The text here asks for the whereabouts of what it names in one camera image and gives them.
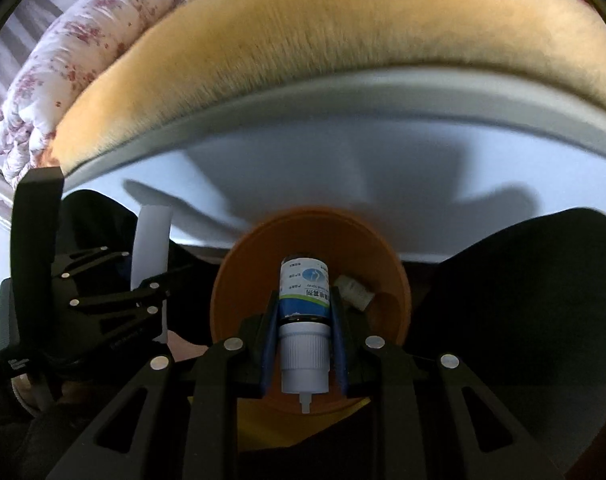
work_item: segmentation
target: black fabric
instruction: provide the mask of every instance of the black fabric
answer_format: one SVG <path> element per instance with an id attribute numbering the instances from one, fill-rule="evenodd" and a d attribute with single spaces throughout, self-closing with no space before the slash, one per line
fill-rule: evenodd
<path id="1" fill-rule="evenodd" d="M 61 203 L 56 238 L 58 254 L 107 246 L 113 251 L 131 251 L 136 232 L 136 215 L 100 193 L 82 190 Z M 209 299 L 219 267 L 192 256 L 170 242 L 168 270 L 195 267 L 193 286 L 167 300 L 167 325 L 182 338 L 199 345 L 211 345 Z"/>
<path id="2" fill-rule="evenodd" d="M 461 356 L 567 470 L 606 421 L 606 216 L 575 209 L 532 219 L 444 262 L 414 309 L 405 349 Z M 371 478 L 362 449 L 371 426 L 357 415 L 289 448 L 297 465 L 288 478 L 336 478 L 325 472 L 338 456 L 341 478 Z M 328 442 L 333 459 L 305 459 Z M 285 478 L 282 453 L 241 457 L 242 478 Z"/>
<path id="3" fill-rule="evenodd" d="M 105 197 L 77 192 L 61 216 L 59 251 L 131 250 L 136 218 Z M 217 267 L 172 245 L 170 269 L 186 263 L 199 272 L 189 294 L 171 299 L 169 326 L 208 344 Z M 457 353 L 568 468 L 606 419 L 606 217 L 570 210 L 533 219 L 441 264 L 405 348 Z M 0 413 L 0 479 L 44 478 L 102 402 L 58 404 L 31 422 Z M 288 449 L 241 454 L 241 478 L 371 478 L 372 411 Z"/>

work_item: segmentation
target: black pants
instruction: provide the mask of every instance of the black pants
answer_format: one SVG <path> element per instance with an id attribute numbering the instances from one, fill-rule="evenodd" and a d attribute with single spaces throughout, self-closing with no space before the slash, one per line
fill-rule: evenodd
<path id="1" fill-rule="evenodd" d="M 135 223 L 111 200 L 77 192 L 62 205 L 58 250 L 131 250 Z M 194 261 L 171 245 L 170 268 Z M 171 298 L 168 323 L 210 344 L 203 305 L 217 268 L 199 265 L 198 298 Z M 456 352 L 567 470 L 606 420 L 606 217 L 576 209 L 533 219 L 447 260 L 414 305 L 405 349 Z M 243 454 L 241 477 L 307 479 L 323 463 L 317 478 L 369 478 L 369 410 L 297 446 Z"/>

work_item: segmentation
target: silver screw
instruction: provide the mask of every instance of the silver screw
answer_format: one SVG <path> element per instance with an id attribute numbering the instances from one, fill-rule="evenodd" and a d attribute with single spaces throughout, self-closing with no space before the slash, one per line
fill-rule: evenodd
<path id="1" fill-rule="evenodd" d="M 371 335 L 365 339 L 365 345 L 368 348 L 383 348 L 385 346 L 385 339 L 380 335 Z"/>
<path id="2" fill-rule="evenodd" d="M 149 362 L 149 367 L 152 370 L 163 370 L 170 364 L 170 360 L 164 355 L 157 355 Z"/>
<path id="3" fill-rule="evenodd" d="M 223 343 L 225 350 L 229 350 L 233 352 L 234 350 L 240 350 L 243 348 L 243 340 L 238 337 L 231 337 L 230 339 L 226 339 Z"/>
<path id="4" fill-rule="evenodd" d="M 449 368 L 450 370 L 454 370 L 457 366 L 459 366 L 460 361 L 456 355 L 452 354 L 443 354 L 441 356 L 441 366 L 443 368 Z"/>

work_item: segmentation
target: white cap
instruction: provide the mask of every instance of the white cap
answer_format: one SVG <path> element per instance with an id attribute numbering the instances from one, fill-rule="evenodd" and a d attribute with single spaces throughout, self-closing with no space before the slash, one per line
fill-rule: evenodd
<path id="1" fill-rule="evenodd" d="M 362 283 L 344 274 L 334 281 L 334 286 L 338 287 L 339 294 L 346 304 L 351 304 L 361 312 L 368 308 L 374 298 L 374 292 L 370 292 Z"/>
<path id="2" fill-rule="evenodd" d="M 328 325 L 309 321 L 279 327 L 281 391 L 299 394 L 302 413 L 309 413 L 312 394 L 329 391 L 331 333 Z"/>

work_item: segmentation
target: round cushion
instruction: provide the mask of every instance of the round cushion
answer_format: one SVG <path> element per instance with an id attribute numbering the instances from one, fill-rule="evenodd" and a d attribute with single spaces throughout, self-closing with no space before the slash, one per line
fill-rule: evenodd
<path id="1" fill-rule="evenodd" d="M 606 108 L 606 26 L 581 0 L 194 0 L 90 85 L 40 164 L 68 173 L 237 96 L 416 64 L 517 73 Z"/>

